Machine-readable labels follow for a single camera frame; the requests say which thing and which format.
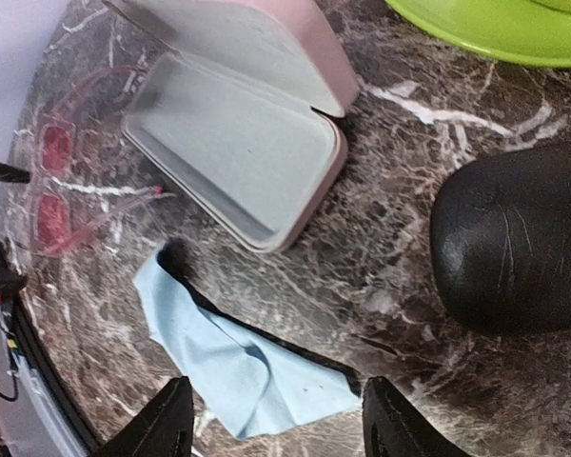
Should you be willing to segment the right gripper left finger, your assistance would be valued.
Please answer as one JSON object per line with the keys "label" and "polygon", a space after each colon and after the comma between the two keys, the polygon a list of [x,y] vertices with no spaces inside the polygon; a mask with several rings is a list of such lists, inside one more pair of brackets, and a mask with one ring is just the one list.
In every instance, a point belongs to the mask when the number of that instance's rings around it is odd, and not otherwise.
{"label": "right gripper left finger", "polygon": [[186,376],[172,378],[96,457],[177,456],[192,454],[193,395]]}

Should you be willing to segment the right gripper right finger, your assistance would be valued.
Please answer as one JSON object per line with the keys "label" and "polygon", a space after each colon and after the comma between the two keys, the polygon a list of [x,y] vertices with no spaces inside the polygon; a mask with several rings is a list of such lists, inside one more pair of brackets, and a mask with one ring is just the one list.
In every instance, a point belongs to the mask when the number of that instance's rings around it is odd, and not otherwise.
{"label": "right gripper right finger", "polygon": [[469,457],[381,376],[369,378],[364,386],[363,432],[368,457]]}

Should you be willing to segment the blue cleaning cloth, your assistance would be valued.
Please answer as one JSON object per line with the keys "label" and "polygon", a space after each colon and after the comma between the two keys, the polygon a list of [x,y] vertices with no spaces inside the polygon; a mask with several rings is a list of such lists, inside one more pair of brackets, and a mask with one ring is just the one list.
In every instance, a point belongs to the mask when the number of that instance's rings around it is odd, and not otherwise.
{"label": "blue cleaning cloth", "polygon": [[160,265],[165,251],[153,251],[133,280],[149,336],[235,439],[280,434],[360,403],[340,371],[199,306]]}

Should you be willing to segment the pink glasses case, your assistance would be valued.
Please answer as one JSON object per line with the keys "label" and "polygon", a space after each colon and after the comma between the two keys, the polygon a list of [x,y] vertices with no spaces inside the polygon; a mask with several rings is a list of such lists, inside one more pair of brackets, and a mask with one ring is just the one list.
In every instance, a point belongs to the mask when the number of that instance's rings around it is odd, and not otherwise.
{"label": "pink glasses case", "polygon": [[245,248],[288,247],[347,155],[359,93],[313,1],[113,1],[158,40],[127,139]]}

